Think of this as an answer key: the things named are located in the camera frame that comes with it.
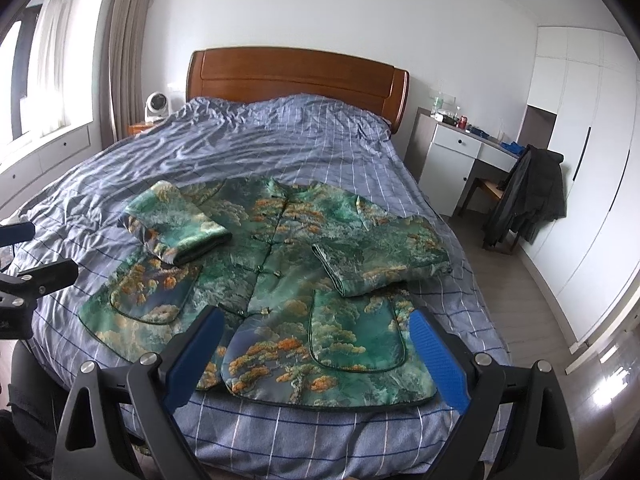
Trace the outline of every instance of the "headboard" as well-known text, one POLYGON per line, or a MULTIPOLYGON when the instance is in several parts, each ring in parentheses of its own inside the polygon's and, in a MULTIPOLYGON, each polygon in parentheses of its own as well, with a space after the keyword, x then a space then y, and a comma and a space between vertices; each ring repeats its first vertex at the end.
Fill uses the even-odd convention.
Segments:
POLYGON ((298 93, 340 99, 400 126, 409 73, 361 57, 321 50, 238 46, 198 50, 191 56, 187 100, 220 97, 253 103, 298 93))

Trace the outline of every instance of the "black coat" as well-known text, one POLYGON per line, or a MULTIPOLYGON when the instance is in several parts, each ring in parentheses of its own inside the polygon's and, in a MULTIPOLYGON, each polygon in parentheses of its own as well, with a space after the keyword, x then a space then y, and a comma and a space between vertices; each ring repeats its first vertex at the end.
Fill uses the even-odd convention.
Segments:
POLYGON ((527 146, 499 189, 500 202, 484 225, 484 243, 494 246, 509 230, 532 241, 541 222, 566 215, 560 153, 527 146))

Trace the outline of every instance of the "nightstand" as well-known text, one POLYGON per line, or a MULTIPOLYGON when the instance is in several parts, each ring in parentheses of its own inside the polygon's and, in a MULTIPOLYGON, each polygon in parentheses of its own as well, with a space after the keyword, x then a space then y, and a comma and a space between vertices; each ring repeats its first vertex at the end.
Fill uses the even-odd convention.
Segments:
POLYGON ((135 135, 135 134, 139 134, 139 133, 145 132, 146 130, 148 130, 149 128, 154 126, 154 124, 156 124, 156 123, 130 124, 127 127, 127 135, 128 136, 132 136, 132 135, 135 135))

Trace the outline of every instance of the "white fan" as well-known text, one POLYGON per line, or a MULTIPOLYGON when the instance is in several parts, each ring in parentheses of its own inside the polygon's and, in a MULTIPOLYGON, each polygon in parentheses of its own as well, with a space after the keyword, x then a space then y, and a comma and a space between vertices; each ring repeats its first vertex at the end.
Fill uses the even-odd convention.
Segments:
POLYGON ((146 98, 145 123, 157 123, 169 116, 169 100, 160 92, 153 92, 146 98))

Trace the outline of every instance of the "bed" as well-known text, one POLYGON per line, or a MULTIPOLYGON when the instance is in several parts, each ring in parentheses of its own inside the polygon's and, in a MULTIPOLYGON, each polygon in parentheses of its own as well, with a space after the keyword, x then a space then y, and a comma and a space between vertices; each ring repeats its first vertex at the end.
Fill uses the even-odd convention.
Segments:
MULTIPOLYGON (((43 298, 34 314, 29 345, 41 364, 70 386, 87 359, 101 367, 122 363, 76 313, 136 247, 117 223, 133 196, 158 180, 184 186, 250 175, 325 182, 397 215, 428 218, 446 242, 453 273, 409 284, 414 303, 430 308, 473 351, 507 364, 460 244, 390 142, 408 79, 390 65, 313 50, 195 52, 183 108, 76 166, 19 210, 36 225, 36 237, 18 248, 11 273, 61 257, 80 269, 73 287, 43 298)), ((136 432, 128 410, 126 424, 136 432)), ((332 413, 255 404, 214 388, 195 393, 175 419, 201 461, 231 472, 367 479, 427 470, 457 414, 439 396, 389 412, 332 413)), ((495 457, 506 422, 506 412, 498 413, 484 460, 495 457)))

